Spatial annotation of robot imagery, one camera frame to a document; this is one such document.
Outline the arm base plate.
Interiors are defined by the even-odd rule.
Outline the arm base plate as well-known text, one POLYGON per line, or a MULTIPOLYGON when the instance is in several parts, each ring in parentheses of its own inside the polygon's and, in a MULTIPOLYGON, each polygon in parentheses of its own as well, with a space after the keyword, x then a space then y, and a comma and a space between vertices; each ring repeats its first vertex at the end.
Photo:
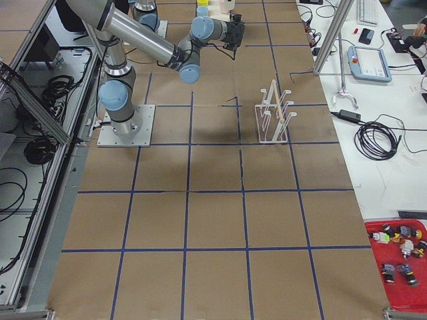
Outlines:
POLYGON ((149 147, 155 117, 155 105, 134 105, 134 114, 126 122, 111 120, 106 111, 97 140, 98 147, 149 147))

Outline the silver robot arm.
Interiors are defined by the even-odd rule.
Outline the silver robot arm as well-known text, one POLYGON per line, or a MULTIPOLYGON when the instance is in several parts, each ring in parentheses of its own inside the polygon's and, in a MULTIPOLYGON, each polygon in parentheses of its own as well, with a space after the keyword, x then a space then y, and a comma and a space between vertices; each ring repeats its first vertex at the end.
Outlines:
POLYGON ((133 18, 141 25, 156 32, 159 27, 157 5, 154 0, 136 0, 129 3, 133 18))
POLYGON ((236 52, 244 36, 245 25, 239 14, 227 21, 209 15, 193 18, 189 33, 179 44, 158 35, 149 25, 141 24, 141 15, 131 18, 113 1, 68 1, 68 6, 82 21, 95 29, 98 43, 111 54, 107 65, 107 81, 99 88, 98 99, 111 121, 116 135, 128 136, 141 129, 143 117, 131 102, 135 70, 123 52, 126 41, 160 63, 177 71, 184 83, 195 83, 200 76, 200 51, 214 40, 224 49, 236 52))

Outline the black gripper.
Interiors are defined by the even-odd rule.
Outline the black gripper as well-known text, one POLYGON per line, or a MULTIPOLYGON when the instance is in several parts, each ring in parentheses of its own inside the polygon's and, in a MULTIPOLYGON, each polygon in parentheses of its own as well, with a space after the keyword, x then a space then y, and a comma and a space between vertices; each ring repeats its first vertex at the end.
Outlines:
POLYGON ((226 35, 222 39, 225 50, 237 50, 242 44, 244 37, 245 24, 242 21, 242 14, 231 14, 230 21, 226 22, 226 35))

